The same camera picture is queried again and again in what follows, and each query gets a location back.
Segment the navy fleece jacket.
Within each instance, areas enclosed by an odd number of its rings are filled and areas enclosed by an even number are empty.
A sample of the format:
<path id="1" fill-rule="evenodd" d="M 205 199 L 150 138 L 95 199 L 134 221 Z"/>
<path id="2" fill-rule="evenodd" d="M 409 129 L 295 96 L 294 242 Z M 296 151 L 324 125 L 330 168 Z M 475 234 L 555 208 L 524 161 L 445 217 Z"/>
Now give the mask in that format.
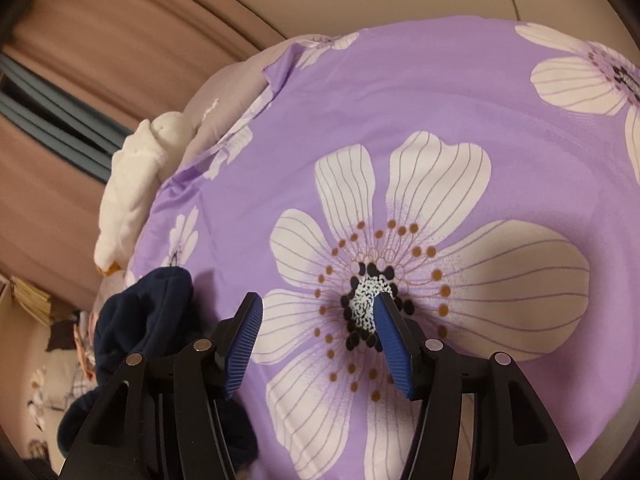
<path id="1" fill-rule="evenodd" d="M 107 300 L 94 343 L 98 386 L 72 406 L 58 428 L 66 458 L 93 405 L 127 356 L 141 353 L 149 360 L 174 356 L 188 344 L 213 336 L 218 323 L 211 332 L 205 329 L 192 276 L 183 268 L 156 269 Z M 247 412 L 232 396 L 219 415 L 235 478 L 256 460 L 258 443 Z"/>

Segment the pile of folded clothes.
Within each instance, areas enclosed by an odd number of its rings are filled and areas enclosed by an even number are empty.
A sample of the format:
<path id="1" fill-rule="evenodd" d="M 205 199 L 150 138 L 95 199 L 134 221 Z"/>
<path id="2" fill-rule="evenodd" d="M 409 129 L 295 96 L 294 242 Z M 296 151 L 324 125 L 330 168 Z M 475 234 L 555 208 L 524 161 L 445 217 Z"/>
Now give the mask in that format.
<path id="1" fill-rule="evenodd" d="M 80 311 L 74 325 L 74 341 L 78 362 L 88 380 L 96 379 L 96 354 L 94 353 L 96 322 L 98 322 L 96 312 Z"/>

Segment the plaid pillow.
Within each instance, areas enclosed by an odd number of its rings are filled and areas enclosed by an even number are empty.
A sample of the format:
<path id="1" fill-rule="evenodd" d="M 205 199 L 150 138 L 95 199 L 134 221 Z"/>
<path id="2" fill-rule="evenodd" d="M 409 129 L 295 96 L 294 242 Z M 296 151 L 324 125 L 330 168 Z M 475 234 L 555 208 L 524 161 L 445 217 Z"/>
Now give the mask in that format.
<path id="1" fill-rule="evenodd" d="M 96 388 L 96 376 L 85 372 L 80 365 L 77 365 L 70 386 L 70 398 L 79 399 L 94 388 Z"/>

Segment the plush toys on headboard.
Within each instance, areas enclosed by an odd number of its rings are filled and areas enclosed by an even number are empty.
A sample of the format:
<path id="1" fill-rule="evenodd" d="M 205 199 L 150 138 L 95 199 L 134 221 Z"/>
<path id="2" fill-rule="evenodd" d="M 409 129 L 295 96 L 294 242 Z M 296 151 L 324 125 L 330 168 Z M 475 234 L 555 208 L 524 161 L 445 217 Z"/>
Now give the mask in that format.
<path id="1" fill-rule="evenodd" d="M 35 370 L 29 379 L 30 398 L 27 402 L 27 408 L 32 421 L 40 431 L 44 431 L 46 426 L 44 423 L 44 396 L 42 392 L 45 381 L 46 369 L 44 367 Z"/>

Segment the dark brown cushion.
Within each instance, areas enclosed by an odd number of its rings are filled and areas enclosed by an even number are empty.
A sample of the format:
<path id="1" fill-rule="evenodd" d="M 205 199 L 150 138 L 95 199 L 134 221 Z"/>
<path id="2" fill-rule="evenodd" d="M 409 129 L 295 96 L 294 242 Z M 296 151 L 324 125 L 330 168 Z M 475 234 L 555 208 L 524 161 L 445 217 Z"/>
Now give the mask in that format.
<path id="1" fill-rule="evenodd" d="M 72 320 L 63 320 L 50 326 L 50 337 L 47 352 L 54 350 L 76 350 L 75 332 L 76 323 Z"/>

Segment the yellow pleated small curtain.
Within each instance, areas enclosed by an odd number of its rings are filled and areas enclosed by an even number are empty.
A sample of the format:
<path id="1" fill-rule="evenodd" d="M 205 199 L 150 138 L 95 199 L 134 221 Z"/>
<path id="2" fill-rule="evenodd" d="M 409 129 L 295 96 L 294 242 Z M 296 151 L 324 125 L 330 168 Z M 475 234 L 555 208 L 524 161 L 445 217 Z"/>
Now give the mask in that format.
<path id="1" fill-rule="evenodd" d="M 10 283 L 13 300 L 35 321 L 43 326 L 50 326 L 52 323 L 51 296 L 17 276 L 12 276 Z"/>

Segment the white goose plush toy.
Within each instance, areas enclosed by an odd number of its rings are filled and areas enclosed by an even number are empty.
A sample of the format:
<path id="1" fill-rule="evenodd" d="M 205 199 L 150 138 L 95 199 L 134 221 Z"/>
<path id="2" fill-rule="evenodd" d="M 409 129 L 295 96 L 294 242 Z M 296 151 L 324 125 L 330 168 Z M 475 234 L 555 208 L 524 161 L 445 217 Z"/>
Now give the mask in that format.
<path id="1" fill-rule="evenodd" d="M 93 253 L 100 274 L 126 269 L 160 185 L 177 170 L 193 137 L 190 119 L 168 112 L 142 120 L 113 155 Z"/>

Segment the purple floral bed sheet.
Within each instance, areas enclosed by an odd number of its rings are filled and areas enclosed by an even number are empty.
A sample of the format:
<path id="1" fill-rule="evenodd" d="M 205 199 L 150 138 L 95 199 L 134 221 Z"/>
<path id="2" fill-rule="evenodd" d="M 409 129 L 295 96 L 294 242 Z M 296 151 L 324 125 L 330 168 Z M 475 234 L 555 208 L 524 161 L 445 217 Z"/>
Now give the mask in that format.
<path id="1" fill-rule="evenodd" d="M 395 479 L 419 416 L 372 328 L 518 361 L 574 458 L 639 377 L 639 70 L 534 23 L 300 40 L 160 188 L 130 271 L 182 266 L 208 320 L 254 290 L 254 479 Z"/>

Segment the teal curtain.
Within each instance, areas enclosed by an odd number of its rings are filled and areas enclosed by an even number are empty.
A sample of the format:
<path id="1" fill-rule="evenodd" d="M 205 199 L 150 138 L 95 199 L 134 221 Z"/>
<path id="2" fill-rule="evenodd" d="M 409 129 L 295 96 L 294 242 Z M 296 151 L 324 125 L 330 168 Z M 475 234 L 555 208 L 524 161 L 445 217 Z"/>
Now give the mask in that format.
<path id="1" fill-rule="evenodd" d="M 1 115 L 101 183 L 110 177 L 112 157 L 131 133 L 5 54 L 1 57 Z"/>

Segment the grey mauve blanket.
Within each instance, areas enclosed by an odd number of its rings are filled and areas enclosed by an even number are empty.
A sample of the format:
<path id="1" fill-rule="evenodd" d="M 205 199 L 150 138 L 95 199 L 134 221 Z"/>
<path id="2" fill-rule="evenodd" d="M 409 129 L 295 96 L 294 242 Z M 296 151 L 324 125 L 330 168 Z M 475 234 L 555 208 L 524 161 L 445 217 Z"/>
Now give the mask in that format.
<path id="1" fill-rule="evenodd" d="M 218 70 L 184 109 L 186 117 L 192 120 L 195 136 L 180 165 L 186 166 L 225 136 L 242 129 L 269 104 L 274 90 L 265 70 L 277 60 L 290 54 L 293 57 L 290 65 L 303 70 L 328 52 L 347 49 L 357 38 L 356 32 L 334 38 L 299 36 Z"/>

